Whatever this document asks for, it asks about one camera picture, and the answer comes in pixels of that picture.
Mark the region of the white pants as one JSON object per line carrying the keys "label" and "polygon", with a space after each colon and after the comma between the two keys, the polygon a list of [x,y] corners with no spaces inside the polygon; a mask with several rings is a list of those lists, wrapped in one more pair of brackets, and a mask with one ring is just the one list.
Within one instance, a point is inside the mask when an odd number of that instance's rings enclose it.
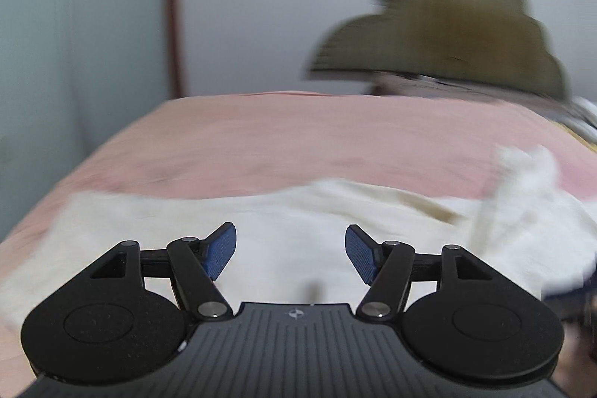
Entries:
{"label": "white pants", "polygon": [[559,167],[544,147],[503,148],[496,161],[498,176],[479,200],[342,179],[206,200],[80,193],[2,283],[1,314],[20,327],[34,306],[121,240],[162,248],[225,222],[236,227],[238,244],[218,286],[233,306],[356,304],[365,288],[344,251],[350,224],[420,253],[460,245],[536,296],[578,283],[596,256],[595,203],[559,188]]}

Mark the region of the pink bed blanket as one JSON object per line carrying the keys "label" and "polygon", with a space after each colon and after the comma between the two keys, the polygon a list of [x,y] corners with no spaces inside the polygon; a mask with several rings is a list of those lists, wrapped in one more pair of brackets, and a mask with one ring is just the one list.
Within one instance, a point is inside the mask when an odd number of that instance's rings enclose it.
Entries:
{"label": "pink bed blanket", "polygon": [[[556,160],[559,188],[596,205],[594,151],[514,104],[301,93],[171,101],[104,143],[13,229],[1,247],[1,285],[80,193],[206,200],[342,179],[479,200],[498,176],[500,150],[538,147]],[[1,314],[5,397],[32,379],[20,327]]]}

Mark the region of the olive green headboard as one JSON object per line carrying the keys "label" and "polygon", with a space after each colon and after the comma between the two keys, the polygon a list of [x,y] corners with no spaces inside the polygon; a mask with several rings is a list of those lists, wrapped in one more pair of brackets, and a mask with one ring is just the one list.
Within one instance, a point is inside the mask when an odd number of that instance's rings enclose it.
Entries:
{"label": "olive green headboard", "polygon": [[524,0],[384,0],[334,26],[313,72],[422,75],[564,100],[566,75]]}

